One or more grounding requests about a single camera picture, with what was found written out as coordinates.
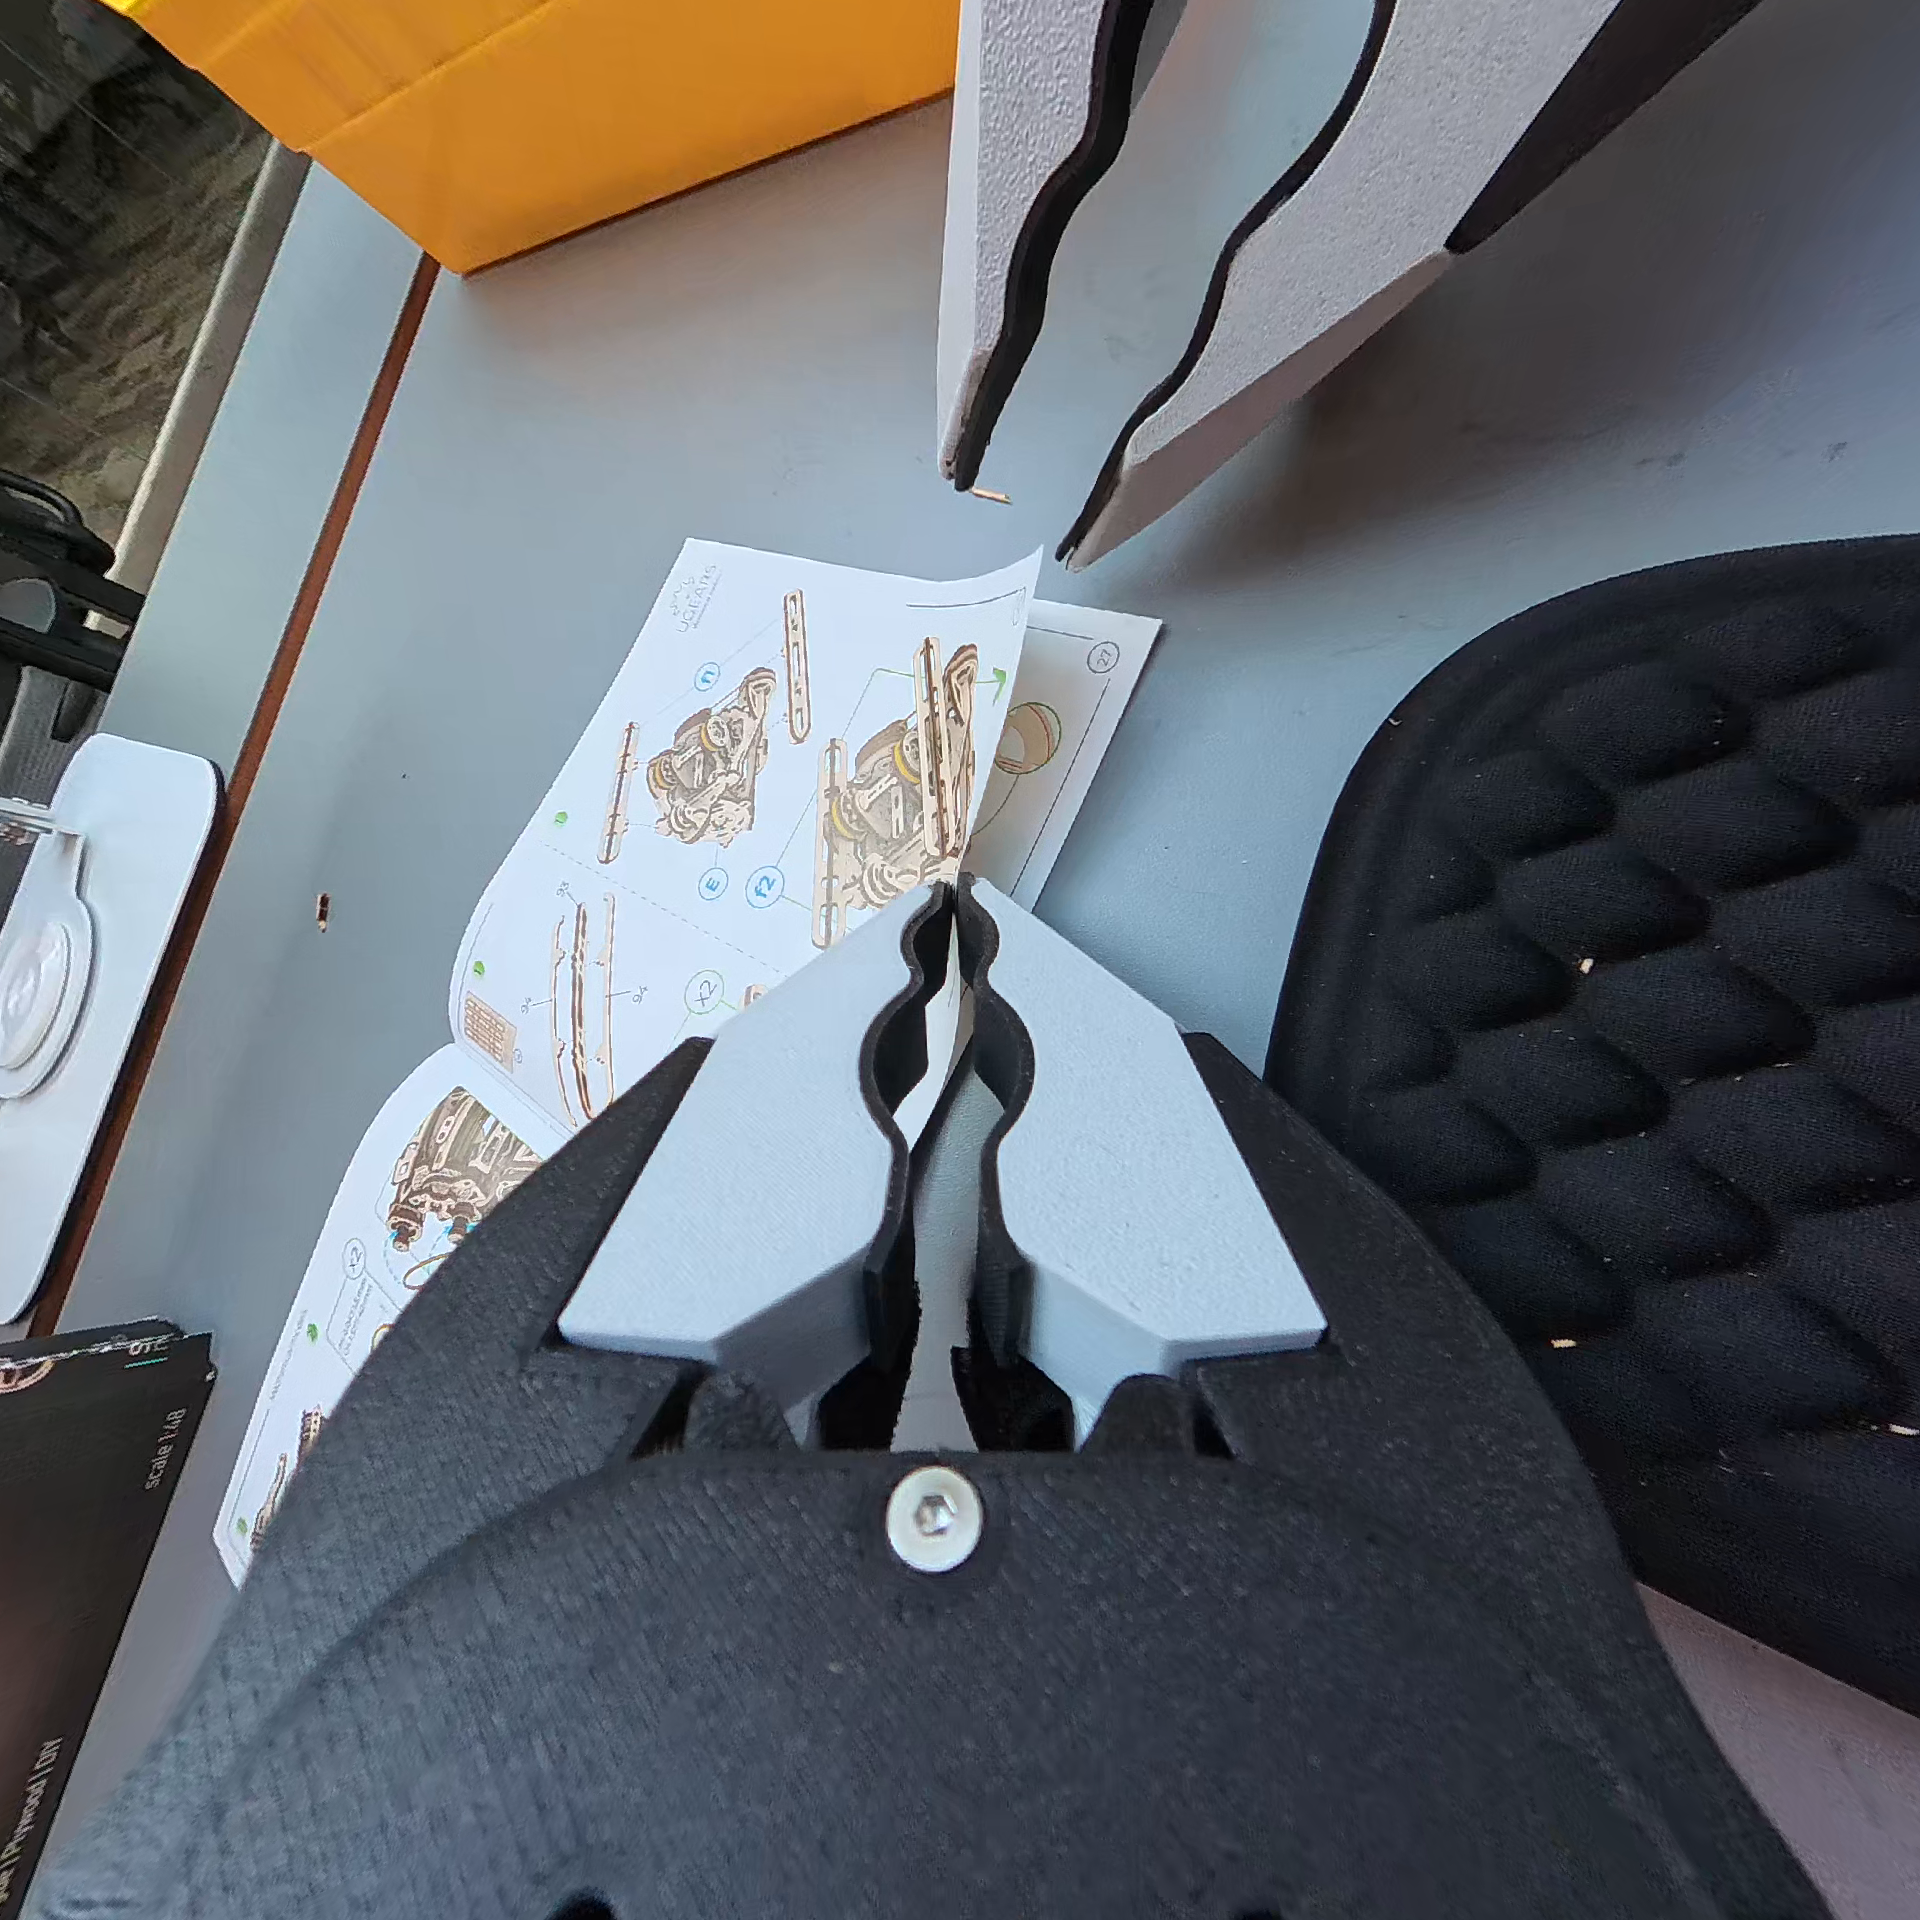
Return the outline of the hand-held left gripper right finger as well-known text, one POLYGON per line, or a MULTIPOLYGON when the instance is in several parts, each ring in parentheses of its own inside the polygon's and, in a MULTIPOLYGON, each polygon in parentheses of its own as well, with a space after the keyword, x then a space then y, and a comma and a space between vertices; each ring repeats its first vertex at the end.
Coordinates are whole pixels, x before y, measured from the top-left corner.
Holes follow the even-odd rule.
POLYGON ((1095 1419, 1196 1359, 1328 1329, 1182 1029, 985 879, 960 886, 982 1145, 971 1329, 1095 1419))

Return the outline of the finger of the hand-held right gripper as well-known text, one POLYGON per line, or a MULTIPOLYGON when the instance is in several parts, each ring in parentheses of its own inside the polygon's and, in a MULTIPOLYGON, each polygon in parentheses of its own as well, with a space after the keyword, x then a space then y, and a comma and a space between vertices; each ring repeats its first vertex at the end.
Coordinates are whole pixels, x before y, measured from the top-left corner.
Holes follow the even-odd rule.
MULTIPOLYGON (((1066 229, 1121 153, 1135 110, 1152 5, 962 5, 951 97, 945 274, 938 347, 940 469, 960 491, 977 483, 993 431, 1034 352, 1066 229)), ((1140 423, 1182 395, 1203 350, 1230 333, 1227 291, 1294 192, 1332 153, 1385 50, 1395 5, 1375 5, 1360 56, 1328 121, 1233 231, 1185 358, 1122 426, 1095 496, 1187 496, 1330 373, 1385 318, 1366 299, 1316 341, 1281 352, 1241 393, 1204 401, 1174 443, 1135 449, 1140 423)))
POLYGON ((1060 559, 1182 503, 1449 267, 1449 237, 1611 1, 1377 5, 1319 136, 1233 231, 1177 367, 1121 429, 1060 559))

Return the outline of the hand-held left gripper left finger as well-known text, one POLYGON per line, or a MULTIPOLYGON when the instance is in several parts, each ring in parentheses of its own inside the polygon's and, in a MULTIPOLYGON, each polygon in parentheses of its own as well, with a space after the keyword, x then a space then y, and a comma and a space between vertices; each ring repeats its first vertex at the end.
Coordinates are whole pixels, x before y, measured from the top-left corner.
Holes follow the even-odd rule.
POLYGON ((911 1158, 953 1065, 953 885, 735 1015, 560 1313, 568 1342, 833 1386, 912 1344, 911 1158))

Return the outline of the white instruction booklet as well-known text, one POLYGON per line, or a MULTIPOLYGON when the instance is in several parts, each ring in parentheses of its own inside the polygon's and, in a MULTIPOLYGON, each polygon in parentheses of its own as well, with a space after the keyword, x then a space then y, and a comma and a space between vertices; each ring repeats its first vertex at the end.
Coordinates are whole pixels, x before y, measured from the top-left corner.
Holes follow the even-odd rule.
POLYGON ((1163 622, 1042 600, 1039 576, 683 542, 471 911, 449 1041, 348 1160, 212 1529, 233 1583, 372 1346, 675 1045, 916 882, 1040 898, 1163 622))

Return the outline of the yellow cardboard box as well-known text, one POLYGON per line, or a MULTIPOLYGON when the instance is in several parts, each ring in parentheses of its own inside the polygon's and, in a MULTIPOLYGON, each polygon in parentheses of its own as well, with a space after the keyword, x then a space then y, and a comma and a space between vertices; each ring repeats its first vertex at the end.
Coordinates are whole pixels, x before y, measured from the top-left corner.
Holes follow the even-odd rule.
POLYGON ((116 1, 460 274, 953 83, 959 1, 116 1))

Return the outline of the black quilted cushion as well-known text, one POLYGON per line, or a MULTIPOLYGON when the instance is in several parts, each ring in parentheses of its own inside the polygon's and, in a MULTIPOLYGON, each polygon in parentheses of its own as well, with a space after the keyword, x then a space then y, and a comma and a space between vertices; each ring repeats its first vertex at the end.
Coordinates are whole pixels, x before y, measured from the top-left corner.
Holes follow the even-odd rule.
POLYGON ((1919 1701, 1919 538, 1596 582, 1344 784, 1265 1080, 1474 1287, 1640 1578, 1919 1701))

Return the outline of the white board with dark edge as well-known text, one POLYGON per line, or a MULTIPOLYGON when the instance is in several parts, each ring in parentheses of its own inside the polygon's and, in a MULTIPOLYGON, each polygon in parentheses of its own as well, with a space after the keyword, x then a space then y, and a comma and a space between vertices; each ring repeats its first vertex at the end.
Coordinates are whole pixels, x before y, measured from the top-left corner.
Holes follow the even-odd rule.
MULTIPOLYGON (((46 801, 87 835, 83 898, 95 918, 92 981, 81 1029, 55 1074, 3 1098, 3 1321, 24 1321, 52 1258, 66 1211, 154 994, 223 795, 196 755, 97 733, 46 801)), ((26 921, 26 873, 4 929, 26 921)))

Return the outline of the clear round plastic piece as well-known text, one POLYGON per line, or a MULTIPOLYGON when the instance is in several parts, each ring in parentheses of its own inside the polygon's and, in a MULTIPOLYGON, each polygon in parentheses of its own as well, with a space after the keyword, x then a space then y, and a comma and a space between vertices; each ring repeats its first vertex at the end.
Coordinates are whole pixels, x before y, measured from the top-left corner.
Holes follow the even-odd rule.
POLYGON ((3 1098, 36 1091, 60 1066, 89 995, 95 918, 83 898, 87 835, 40 801, 4 799, 8 843, 32 847, 24 928, 3 942, 3 1098))

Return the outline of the black printed box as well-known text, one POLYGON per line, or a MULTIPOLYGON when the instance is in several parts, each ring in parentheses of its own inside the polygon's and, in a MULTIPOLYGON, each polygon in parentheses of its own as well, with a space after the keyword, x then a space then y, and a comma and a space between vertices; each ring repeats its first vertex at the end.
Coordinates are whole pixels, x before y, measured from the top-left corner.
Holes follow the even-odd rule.
POLYGON ((3 1347, 3 1915, 32 1873, 218 1370, 161 1318, 3 1347))

